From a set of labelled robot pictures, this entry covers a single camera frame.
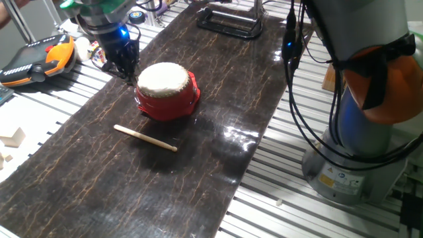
red drum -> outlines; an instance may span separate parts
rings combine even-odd
[[[188,72],[188,80],[184,84],[177,91],[165,94],[146,92],[138,85],[136,89],[140,102],[138,108],[159,121],[169,121],[190,115],[200,98],[200,90],[197,87],[196,78],[191,72]]]

sticker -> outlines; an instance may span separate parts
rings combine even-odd
[[[351,175],[325,163],[319,180],[336,191],[356,195],[363,184],[364,176]]]

wooden stick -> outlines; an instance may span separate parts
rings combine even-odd
[[[176,148],[175,146],[171,146],[169,144],[166,144],[163,141],[159,141],[157,139],[154,139],[154,138],[151,138],[149,136],[143,135],[141,133],[135,132],[135,131],[133,131],[131,129],[128,129],[128,128],[125,128],[123,126],[114,125],[114,129],[115,130],[118,130],[119,132],[124,132],[125,134],[128,134],[130,136],[136,137],[138,139],[142,139],[143,141],[146,141],[146,142],[152,143],[154,145],[160,146],[162,148],[171,150],[173,152],[177,152],[178,151],[178,148]]]

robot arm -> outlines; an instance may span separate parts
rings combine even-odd
[[[126,27],[135,0],[67,0],[60,7],[69,18],[82,20],[84,30],[95,36],[107,62],[102,70],[132,83],[139,60],[139,42]]]
[[[422,111],[423,42],[408,31],[404,1],[303,2],[369,120],[395,124]]]

black cable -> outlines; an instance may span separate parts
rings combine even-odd
[[[280,3],[279,1],[275,1],[275,0],[267,0],[265,2],[262,3],[262,5],[265,5],[267,3]]]
[[[422,142],[423,142],[423,133],[420,134],[420,136],[418,138],[416,138],[414,141],[411,141],[410,143],[408,143],[406,146],[408,146],[408,150],[404,153],[402,153],[401,155],[387,161],[384,163],[381,163],[380,165],[376,165],[376,166],[372,166],[372,167],[366,167],[366,168],[351,168],[351,167],[346,167],[343,165],[339,165],[338,163],[333,162],[332,160],[330,160],[326,155],[324,155],[323,153],[321,153],[319,151],[319,149],[317,149],[315,147],[315,145],[313,144],[313,142],[310,141],[310,139],[307,137],[307,135],[305,135],[303,129],[301,128],[301,126],[299,125],[299,122],[297,120],[297,116],[295,115],[294,112],[294,108],[295,108],[295,99],[293,97],[293,93],[292,93],[292,85],[293,85],[293,81],[290,79],[289,76],[289,72],[288,72],[288,63],[285,61],[284,62],[284,67],[285,67],[285,76],[287,78],[287,84],[288,84],[288,89],[289,89],[289,109],[291,111],[291,115],[292,118],[294,119],[295,124],[298,127],[298,130],[300,131],[301,135],[304,137],[304,139],[306,140],[306,142],[316,151],[316,153],[318,153],[325,161],[327,161],[328,163],[330,163],[331,165],[335,165],[338,168],[341,169],[346,169],[349,171],[368,171],[368,170],[372,170],[372,169],[378,169],[387,165],[390,165],[392,163],[396,163],[397,161],[400,161],[401,159],[404,159],[406,156],[410,155],[410,153],[412,153]]]
[[[144,9],[146,11],[149,11],[149,12],[157,12],[158,10],[161,9],[162,5],[163,5],[163,0],[159,0],[159,6],[154,8],[154,9],[148,9],[148,8],[143,7],[141,4],[137,4],[138,7],[140,7],[141,9]]]
[[[295,103],[295,100],[293,99],[293,95],[292,95],[292,82],[291,82],[291,80],[289,78],[289,74],[287,73],[286,75],[287,75],[288,86],[289,86],[289,84],[291,84],[291,87],[289,89],[289,93],[290,93],[290,97],[289,97],[289,99],[290,99],[290,102],[289,102],[290,103],[290,108],[293,107],[295,109],[295,111],[297,112],[297,115],[299,116],[300,120],[304,123],[304,126],[309,130],[309,132],[313,135],[313,137],[315,137],[317,141],[319,141],[322,145],[324,145],[331,152],[333,152],[333,153],[335,153],[335,154],[337,154],[340,157],[343,157],[345,159],[349,159],[349,160],[355,161],[355,162],[362,162],[362,163],[386,163],[386,162],[390,162],[393,159],[397,159],[398,157],[402,157],[402,156],[406,155],[407,153],[409,154],[409,153],[412,152],[413,147],[412,146],[407,147],[408,145],[410,145],[410,143],[409,144],[404,144],[404,145],[402,145],[402,146],[400,146],[400,147],[398,147],[398,148],[396,148],[396,149],[388,152],[385,155],[380,155],[380,156],[371,157],[371,158],[369,158],[369,157],[358,157],[358,156],[344,155],[344,154],[338,152],[337,150],[333,149],[332,147],[330,147],[329,145],[327,145],[320,137],[318,137],[315,134],[315,132],[309,127],[309,125],[306,123],[306,121],[302,117],[302,115],[299,112],[299,109],[298,109],[298,107],[297,107],[297,105]],[[340,92],[340,94],[342,94],[342,86],[340,86],[340,87],[338,86],[336,92]],[[302,132],[303,136],[305,137],[305,134],[303,133],[303,130],[302,130],[301,126],[298,124],[298,121],[296,120],[295,113],[293,111],[291,113],[293,114],[293,117],[294,117],[294,120],[296,121],[297,127],[299,128],[300,132]]]
[[[154,0],[147,0],[147,1],[143,2],[143,3],[136,3],[136,5],[145,5],[147,3],[150,3],[151,1],[154,1]]]
[[[335,112],[335,136],[336,136],[336,141],[339,145],[342,145],[342,141],[340,139],[339,136],[339,129],[338,129],[338,118],[339,118],[339,111],[340,111],[340,107],[341,107],[341,98],[342,98],[342,75],[339,69],[335,69],[335,91],[337,94],[337,102],[336,102],[336,112]]]

